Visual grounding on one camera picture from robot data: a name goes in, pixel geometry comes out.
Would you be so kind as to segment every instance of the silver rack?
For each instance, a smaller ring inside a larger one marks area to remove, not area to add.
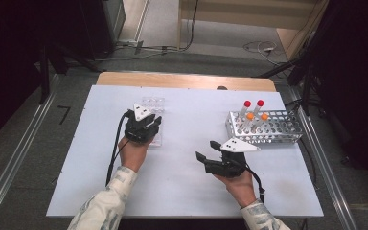
[[[295,143],[303,136],[303,127],[298,114],[294,111],[269,110],[259,111],[249,126],[243,127],[244,116],[239,117],[239,111],[229,112],[225,125],[229,137],[236,137],[250,144],[258,143]],[[260,117],[263,113],[268,119],[260,126]]]

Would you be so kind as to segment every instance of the test tube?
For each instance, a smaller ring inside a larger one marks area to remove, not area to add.
[[[256,128],[261,127],[263,122],[267,121],[268,115],[266,113],[262,114],[261,119],[253,126],[253,130],[256,131]]]
[[[247,113],[246,115],[246,121],[244,121],[243,125],[241,125],[241,128],[248,128],[250,123],[253,121],[253,118],[255,117],[255,115],[253,115],[253,113]]]
[[[261,109],[261,107],[265,104],[265,102],[263,100],[258,100],[258,102],[256,103],[256,107],[253,110],[253,114],[255,114],[256,116],[258,115],[259,110]]]
[[[252,105],[250,101],[244,101],[243,108],[241,109],[241,112],[238,115],[238,119],[241,119],[242,117],[244,117],[244,115],[246,115],[246,110],[247,108],[250,107],[250,105]]]

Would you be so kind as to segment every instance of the orange cap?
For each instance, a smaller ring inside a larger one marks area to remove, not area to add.
[[[246,115],[246,118],[248,120],[253,120],[253,117],[254,117],[253,113],[247,113],[247,115]]]
[[[262,120],[267,120],[268,119],[268,115],[266,113],[262,114],[261,116]]]

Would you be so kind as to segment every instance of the person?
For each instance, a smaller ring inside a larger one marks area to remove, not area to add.
[[[118,143],[121,149],[121,166],[118,167],[106,189],[88,199],[72,219],[68,229],[118,229],[125,204],[145,161],[151,140],[145,144],[128,141],[126,137]],[[222,181],[226,190],[241,206],[241,214],[252,230],[288,230],[280,220],[273,217],[265,205],[256,198],[252,174],[245,171],[238,177],[215,177]]]

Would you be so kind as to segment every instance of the forearm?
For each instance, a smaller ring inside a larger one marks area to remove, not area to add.
[[[106,189],[82,205],[68,229],[117,229],[136,177],[133,170],[119,167]]]
[[[289,230],[282,221],[276,219],[268,212],[265,205],[259,199],[242,208],[241,214],[251,230]]]

